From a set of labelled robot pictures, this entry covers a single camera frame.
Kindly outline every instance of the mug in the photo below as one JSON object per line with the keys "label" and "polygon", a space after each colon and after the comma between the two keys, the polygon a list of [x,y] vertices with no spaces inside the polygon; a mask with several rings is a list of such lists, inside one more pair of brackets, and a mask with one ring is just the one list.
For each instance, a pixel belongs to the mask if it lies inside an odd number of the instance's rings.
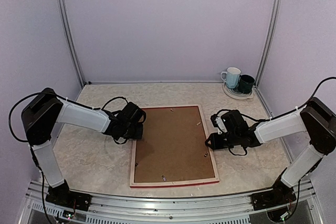
{"label": "mug", "polygon": [[226,86],[229,89],[234,89],[239,80],[239,76],[241,74],[241,71],[238,68],[228,68],[227,71],[223,71],[220,73],[221,79],[226,82]]}
{"label": "mug", "polygon": [[250,94],[252,92],[254,83],[255,83],[255,80],[252,76],[243,74],[242,76],[240,76],[240,80],[238,84],[238,91],[243,94]]}

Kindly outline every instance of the wooden frame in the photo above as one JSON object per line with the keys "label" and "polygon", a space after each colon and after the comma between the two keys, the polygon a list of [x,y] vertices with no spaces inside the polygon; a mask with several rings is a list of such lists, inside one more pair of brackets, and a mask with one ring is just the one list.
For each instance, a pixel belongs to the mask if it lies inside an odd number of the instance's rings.
{"label": "wooden frame", "polygon": [[[191,107],[196,106],[200,112],[203,130],[205,133],[206,138],[208,138],[209,133],[206,127],[206,122],[204,119],[204,114],[202,108],[199,104],[193,105],[173,105],[173,106],[153,106],[153,107],[146,107],[144,109],[151,109],[151,108],[176,108],[176,107]],[[130,176],[130,187],[131,188],[167,188],[167,187],[185,187],[185,186],[197,186],[197,185],[207,185],[207,184],[214,184],[219,182],[219,175],[217,170],[217,165],[215,161],[215,156],[213,150],[208,147],[208,151],[210,154],[212,167],[214,170],[214,178],[207,178],[207,179],[196,179],[196,180],[185,180],[185,181],[176,181],[176,182],[160,182],[160,183],[135,183],[135,154],[136,154],[136,141],[133,141],[132,145],[132,156],[131,156],[131,176]]]}

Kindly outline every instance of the brown cardboard backing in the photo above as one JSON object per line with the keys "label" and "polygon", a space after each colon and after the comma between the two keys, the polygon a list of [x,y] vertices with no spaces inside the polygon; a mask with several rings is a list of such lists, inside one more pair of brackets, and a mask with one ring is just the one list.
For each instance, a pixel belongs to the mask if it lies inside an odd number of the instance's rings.
{"label": "brown cardboard backing", "polygon": [[198,106],[144,110],[147,119],[143,139],[136,142],[132,164],[134,183],[215,178]]}

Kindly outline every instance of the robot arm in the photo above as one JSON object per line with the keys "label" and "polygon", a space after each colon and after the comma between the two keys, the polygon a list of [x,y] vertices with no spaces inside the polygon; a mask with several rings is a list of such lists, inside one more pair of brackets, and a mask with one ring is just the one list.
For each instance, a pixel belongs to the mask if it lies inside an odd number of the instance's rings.
{"label": "robot arm", "polygon": [[252,195],[255,210],[295,201],[293,186],[312,172],[322,158],[336,147],[336,115],[319,99],[312,98],[299,110],[267,122],[248,127],[238,110],[211,117],[218,133],[212,133],[206,145],[214,150],[241,145],[244,149],[257,147],[277,138],[308,132],[310,142],[300,155],[277,178],[271,191]]}
{"label": "robot arm", "polygon": [[132,102],[121,111],[94,109],[58,99],[53,89],[46,88],[23,109],[21,117],[33,160],[50,185],[46,201],[69,208],[76,202],[77,209],[87,211],[91,196],[70,191],[57,164],[50,141],[55,123],[92,129],[117,142],[119,138],[141,139],[146,114]]}

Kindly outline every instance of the white mug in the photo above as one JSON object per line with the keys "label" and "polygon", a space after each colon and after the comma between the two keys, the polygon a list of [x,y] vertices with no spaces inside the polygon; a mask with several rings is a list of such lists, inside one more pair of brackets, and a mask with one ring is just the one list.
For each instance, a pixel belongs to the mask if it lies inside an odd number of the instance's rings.
{"label": "white mug", "polygon": [[229,89],[234,89],[238,85],[239,77],[242,72],[238,68],[228,68],[226,71],[220,73],[221,79],[226,83]]}

